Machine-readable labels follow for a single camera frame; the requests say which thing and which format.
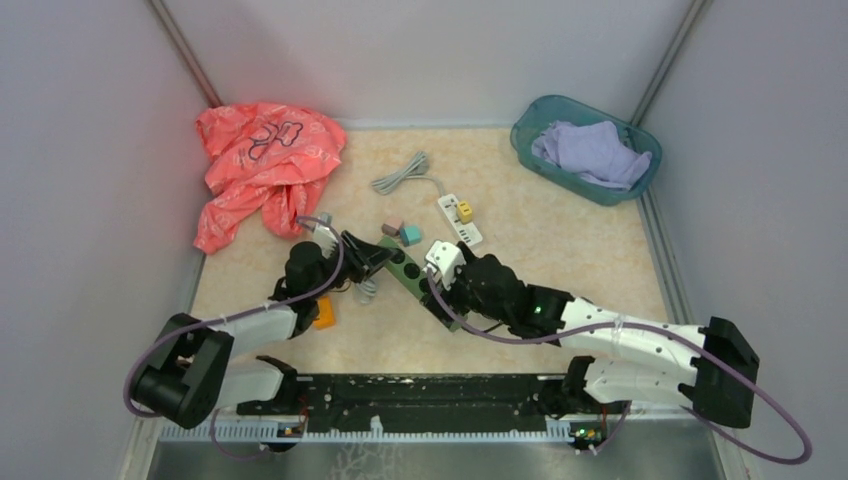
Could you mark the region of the white power strip with USB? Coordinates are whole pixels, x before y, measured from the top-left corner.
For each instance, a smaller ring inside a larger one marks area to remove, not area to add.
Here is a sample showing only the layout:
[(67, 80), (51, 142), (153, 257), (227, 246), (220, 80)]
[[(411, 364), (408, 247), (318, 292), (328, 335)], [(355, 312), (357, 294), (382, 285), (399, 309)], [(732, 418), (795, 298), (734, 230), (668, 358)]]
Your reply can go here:
[(474, 247), (483, 242), (483, 235), (474, 223), (471, 205), (459, 200), (454, 194), (446, 194), (438, 198), (437, 205), (457, 238)]

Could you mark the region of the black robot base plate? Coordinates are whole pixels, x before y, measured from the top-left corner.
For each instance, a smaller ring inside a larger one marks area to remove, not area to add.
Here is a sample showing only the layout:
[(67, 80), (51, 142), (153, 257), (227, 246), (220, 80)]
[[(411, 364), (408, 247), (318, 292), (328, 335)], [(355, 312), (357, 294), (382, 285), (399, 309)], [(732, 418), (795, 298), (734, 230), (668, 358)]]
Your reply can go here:
[(387, 433), (541, 432), (569, 415), (619, 414), (564, 374), (299, 374), (266, 401), (241, 403), (243, 416), (304, 415), (309, 433), (359, 433), (378, 418)]

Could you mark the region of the green power strip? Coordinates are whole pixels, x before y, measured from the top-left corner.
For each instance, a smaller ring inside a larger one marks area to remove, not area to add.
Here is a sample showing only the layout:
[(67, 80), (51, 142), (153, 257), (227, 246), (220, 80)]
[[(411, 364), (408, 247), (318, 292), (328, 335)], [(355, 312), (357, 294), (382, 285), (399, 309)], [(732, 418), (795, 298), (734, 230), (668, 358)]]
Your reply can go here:
[(406, 253), (401, 245), (388, 235), (383, 235), (378, 246), (392, 251), (392, 256), (384, 268), (397, 280), (402, 287), (412, 295), (418, 304), (426, 309), (445, 328), (455, 332), (460, 328), (433, 298), (426, 274), (415, 260)]

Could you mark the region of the yellow plug adapter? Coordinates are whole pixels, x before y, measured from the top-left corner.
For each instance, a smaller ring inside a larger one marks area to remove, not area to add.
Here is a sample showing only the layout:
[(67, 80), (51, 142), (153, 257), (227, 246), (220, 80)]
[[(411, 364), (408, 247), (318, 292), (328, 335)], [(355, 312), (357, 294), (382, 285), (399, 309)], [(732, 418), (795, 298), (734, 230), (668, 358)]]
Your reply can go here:
[(461, 224), (465, 225), (473, 221), (473, 210), (468, 202), (460, 201), (456, 205), (455, 211), (457, 219)]

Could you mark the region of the orange power strip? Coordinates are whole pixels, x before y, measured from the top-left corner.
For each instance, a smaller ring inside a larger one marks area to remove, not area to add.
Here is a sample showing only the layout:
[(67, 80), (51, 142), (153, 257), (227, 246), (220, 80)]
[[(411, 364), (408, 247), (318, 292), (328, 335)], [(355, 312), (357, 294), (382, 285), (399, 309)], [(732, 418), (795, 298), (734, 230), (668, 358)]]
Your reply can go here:
[(336, 316), (333, 302), (329, 295), (322, 296), (317, 300), (317, 314), (312, 326), (318, 330), (325, 330), (336, 325)]

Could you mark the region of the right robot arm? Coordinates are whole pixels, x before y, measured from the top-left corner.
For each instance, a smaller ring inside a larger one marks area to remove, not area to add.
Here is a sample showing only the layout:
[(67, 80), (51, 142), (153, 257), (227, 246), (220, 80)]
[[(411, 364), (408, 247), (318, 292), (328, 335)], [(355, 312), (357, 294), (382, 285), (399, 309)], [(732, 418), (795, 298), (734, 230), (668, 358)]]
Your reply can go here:
[(576, 412), (625, 401), (688, 408), (715, 424), (752, 421), (760, 358), (737, 328), (713, 317), (678, 325), (617, 313), (567, 291), (520, 280), (494, 255), (435, 241), (425, 256), (438, 313), (476, 313), (504, 324), (507, 342), (582, 351), (569, 364), (563, 398)]

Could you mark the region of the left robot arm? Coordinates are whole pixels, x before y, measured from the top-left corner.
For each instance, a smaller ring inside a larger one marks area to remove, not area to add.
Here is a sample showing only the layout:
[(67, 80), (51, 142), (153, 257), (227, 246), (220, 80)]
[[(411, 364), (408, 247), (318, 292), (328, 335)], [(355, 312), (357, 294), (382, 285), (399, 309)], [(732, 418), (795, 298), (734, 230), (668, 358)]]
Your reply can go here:
[(186, 429), (241, 404), (292, 411), (300, 399), (296, 369), (269, 356), (247, 363), (235, 357), (305, 333), (319, 315), (321, 297), (370, 279), (399, 254), (396, 244), (371, 244), (347, 231), (295, 244), (269, 302), (216, 320), (172, 316), (125, 380), (127, 408)]

